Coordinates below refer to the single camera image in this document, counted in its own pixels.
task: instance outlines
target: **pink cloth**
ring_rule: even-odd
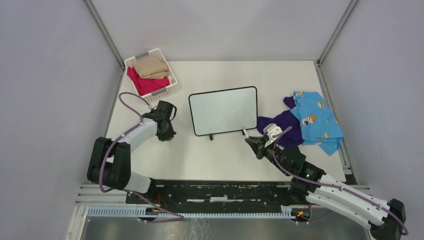
[[[170,84],[168,77],[161,79],[141,78],[133,67],[129,67],[126,74],[134,83],[134,86],[140,96],[152,93]]]

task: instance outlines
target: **table surface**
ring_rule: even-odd
[[[189,107],[194,93],[255,86],[258,115],[273,118],[289,108],[283,98],[293,91],[322,93],[312,61],[171,61],[178,90],[162,100],[178,108],[171,141],[148,139],[131,155],[131,170],[154,179],[209,181],[290,181],[267,159],[258,160],[241,132],[196,136]],[[135,89],[124,72],[119,92]],[[140,111],[147,106],[133,96],[122,97]],[[117,100],[106,137],[112,138],[137,123],[137,116]],[[256,129],[250,136],[260,136]],[[328,156],[318,145],[301,145],[306,160],[324,169],[339,181],[346,181],[338,152]]]

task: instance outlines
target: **purple garment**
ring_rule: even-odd
[[[285,97],[283,102],[291,109],[296,107],[295,100],[292,96]],[[304,142],[302,139],[301,123],[290,110],[283,111],[274,118],[264,116],[257,117],[257,130],[261,134],[264,134],[264,128],[268,126],[268,124],[276,124],[283,131],[289,126],[292,127],[292,129],[284,134],[278,141],[280,146],[284,148],[298,146]]]
[[[295,103],[295,99],[293,98],[293,96],[286,96],[283,100],[282,100],[287,107],[289,107],[290,109],[296,107],[296,103]]]

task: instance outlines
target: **wire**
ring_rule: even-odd
[[[312,207],[312,203],[309,203],[309,204],[307,205],[307,208],[306,208],[306,211],[308,211],[308,212],[309,212],[309,215],[311,215],[311,214],[312,214],[311,207]]]
[[[365,202],[367,202],[367,203],[369,203],[369,204],[371,204],[372,206],[374,206],[374,207],[376,207],[377,209],[381,209],[381,210],[383,210],[384,212],[386,212],[387,214],[389,214],[390,216],[392,216],[398,223],[399,223],[399,225],[401,226],[401,228],[405,231],[405,232],[403,232],[402,231],[402,235],[403,236],[407,236],[408,234],[409,234],[409,231],[408,231],[408,229],[407,229],[407,227],[405,226],[405,224],[393,213],[393,212],[391,212],[390,210],[388,210],[388,209],[386,209],[385,207],[382,207],[380,204],[378,204],[378,203],[375,203],[374,201],[371,201],[371,200],[369,200],[369,199],[367,199],[366,197],[363,197],[362,195],[360,195],[360,194],[358,194],[358,193],[356,193],[356,192],[354,192],[354,191],[351,191],[351,190],[349,190],[349,189],[346,189],[346,188],[343,188],[342,186],[337,186],[337,185],[334,185],[334,184],[327,184],[327,183],[321,183],[321,182],[318,182],[318,181],[312,181],[312,180],[309,180],[309,179],[306,179],[306,178],[303,178],[303,177],[301,177],[301,176],[298,176],[298,175],[295,175],[295,174],[293,174],[293,173],[291,173],[291,172],[289,172],[287,169],[285,169],[283,166],[281,166],[281,164],[280,164],[280,162],[277,160],[277,156],[276,156],[276,146],[277,146],[277,142],[280,140],[280,138],[282,137],[282,135],[280,135],[278,138],[277,138],[277,140],[275,141],[275,143],[274,143],[274,146],[273,146],[273,148],[272,148],[272,156],[274,157],[274,161],[276,162],[276,164],[278,165],[278,167],[284,172],[284,173],[286,173],[286,174],[288,174],[289,176],[292,176],[293,178],[295,178],[295,179],[299,179],[299,180],[301,180],[301,181],[304,181],[304,182],[306,182],[306,183],[310,183],[310,184],[314,184],[314,185],[318,185],[318,186],[324,186],[324,187],[329,187],[329,188],[335,188],[335,189],[338,189],[338,190],[340,190],[340,191],[345,191],[345,192],[347,192],[347,193],[349,193],[349,194],[351,194],[351,195],[353,195],[353,196],[355,196],[355,197],[357,197],[357,198],[359,198],[359,199],[361,199],[361,200],[363,200],[363,201],[365,201]]]
[[[161,200],[163,201],[163,203],[165,204],[165,209],[168,209],[168,205],[167,205],[167,201],[165,201],[165,199],[163,197],[161,197],[161,194],[159,193],[157,195],[157,201],[159,202],[159,205],[161,205]]]
[[[304,217],[304,216],[302,216],[302,215],[299,215],[299,217],[301,217],[301,218],[305,219],[306,221],[309,221],[309,218],[307,218],[307,217]]]
[[[125,192],[127,192],[127,193],[129,193],[129,194],[131,194],[131,192],[132,192],[132,194],[135,194],[137,197],[141,198],[141,200],[143,200],[143,201],[145,201],[146,203],[148,203],[148,204],[152,205],[152,206],[153,206],[153,207],[155,207],[156,209],[159,209],[160,211],[162,211],[162,212],[164,212],[164,213],[167,213],[167,214],[170,214],[170,215],[173,215],[173,216],[178,217],[178,218],[171,218],[171,219],[164,219],[164,220],[157,220],[157,221],[145,221],[145,223],[149,223],[149,224],[161,224],[161,223],[169,223],[169,222],[176,222],[176,221],[182,221],[182,220],[184,220],[184,216],[183,216],[183,215],[180,215],[180,214],[178,214],[178,213],[175,213],[175,212],[172,212],[172,211],[169,211],[169,210],[163,209],[163,208],[162,208],[162,207],[160,207],[160,206],[157,206],[156,204],[154,204],[153,202],[149,201],[146,197],[144,197],[144,196],[143,196],[141,193],[139,193],[139,192],[136,192],[136,191],[129,191],[129,190],[125,190],[125,189],[124,189],[124,191],[125,191]]]
[[[277,135],[273,135],[273,138],[281,138],[284,134],[286,134],[288,131],[292,130],[292,126],[288,126],[284,131],[278,133]]]
[[[322,222],[322,221],[328,219],[332,214],[333,214],[333,211],[330,210],[330,211],[327,212],[327,214],[325,214],[324,216],[322,216],[318,219],[315,219],[315,220],[312,220],[312,221],[306,221],[306,222],[299,221],[299,222],[296,222],[296,224],[308,224],[308,225],[309,224],[316,224],[316,223],[319,223],[319,222]]]
[[[120,102],[125,106],[125,107],[127,107],[129,110],[131,110],[131,111],[133,111],[135,114],[137,114],[137,116],[140,118],[140,122],[139,123],[137,123],[136,125],[134,125],[133,127],[131,127],[130,129],[128,129],[128,130],[126,130],[122,135],[120,135],[120,136],[118,136],[111,144],[110,144],[110,146],[107,148],[107,150],[106,150],[106,154],[104,155],[104,158],[103,158],[103,161],[101,162],[101,166],[100,166],[100,174],[99,174],[99,178],[98,178],[98,185],[99,185],[99,188],[100,188],[100,191],[102,191],[103,193],[107,193],[107,192],[110,192],[113,188],[109,188],[109,189],[105,189],[104,188],[104,186],[103,186],[103,173],[104,173],[104,171],[105,171],[105,166],[106,166],[106,161],[107,161],[107,159],[108,159],[108,157],[109,157],[109,154],[111,153],[111,151],[112,151],[112,149],[114,148],[114,146],[117,144],[117,142],[119,141],[119,140],[121,140],[125,135],[127,135],[127,134],[129,134],[129,133],[131,133],[133,130],[135,130],[136,128],[138,128],[138,127],[140,127],[141,125],[142,125],[142,123],[143,123],[143,116],[137,111],[137,110],[135,110],[134,108],[132,108],[132,107],[130,107],[128,104],[126,104],[125,102],[124,102],[124,100],[122,100],[122,95],[132,95],[132,96],[136,96],[136,97],[138,97],[139,99],[141,99],[141,100],[143,100],[146,104],[147,104],[147,106],[148,106],[148,108],[149,109],[153,109],[153,107],[152,107],[152,105],[150,105],[150,103],[149,102],[147,102],[144,98],[142,98],[141,96],[139,96],[139,95],[137,95],[137,94],[134,94],[134,93],[132,93],[132,92],[121,92],[119,95],[118,95],[118,98],[119,98],[119,100],[120,100]],[[165,220],[157,220],[157,221],[145,221],[146,223],[151,223],[151,224],[160,224],[160,223],[168,223],[168,222],[175,222],[175,221],[182,221],[182,220],[184,220],[184,216],[182,216],[182,215],[180,215],[180,214],[177,214],[177,213],[174,213],[174,212],[171,212],[171,211],[169,211],[169,210],[167,210],[167,209],[163,209],[163,208],[161,208],[161,207],[159,207],[159,206],[157,206],[157,205],[155,205],[153,202],[151,202],[151,201],[149,201],[147,198],[145,198],[141,193],[139,193],[139,192],[136,192],[136,191],[130,191],[130,190],[127,190],[127,189],[124,189],[124,191],[125,192],[127,192],[127,193],[133,193],[133,194],[135,194],[137,197],[139,197],[141,200],[143,200],[143,201],[145,201],[146,203],[148,203],[148,204],[150,204],[150,205],[152,205],[153,207],[155,207],[156,209],[159,209],[160,211],[162,211],[162,212],[165,212],[165,213],[167,213],[167,214],[170,214],[170,215],[173,215],[173,216],[176,216],[176,217],[178,217],[178,218],[171,218],[171,219],[165,219]]]

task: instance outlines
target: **plastic basket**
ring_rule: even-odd
[[[169,79],[169,85],[166,87],[162,87],[161,89],[158,89],[154,92],[145,94],[141,97],[143,97],[147,102],[151,103],[154,101],[157,101],[161,98],[164,98],[168,95],[171,95],[173,93],[175,93],[177,91],[177,79],[174,76],[174,73],[172,72],[170,65],[168,64],[167,60],[165,59],[164,55],[162,54],[161,50],[159,48],[155,48],[153,50],[148,51],[148,53],[142,53],[139,54],[137,56],[133,56],[130,57],[128,59],[126,59],[124,61],[125,63],[125,68],[127,69],[128,67],[132,67],[133,63],[143,57],[146,57],[147,55],[150,55],[152,57],[155,57],[157,59],[163,59],[166,63],[166,65],[168,65],[169,68],[169,75],[168,75],[168,79]],[[134,86],[135,92],[138,93],[136,86],[134,85],[134,83],[132,83],[132,85]]]

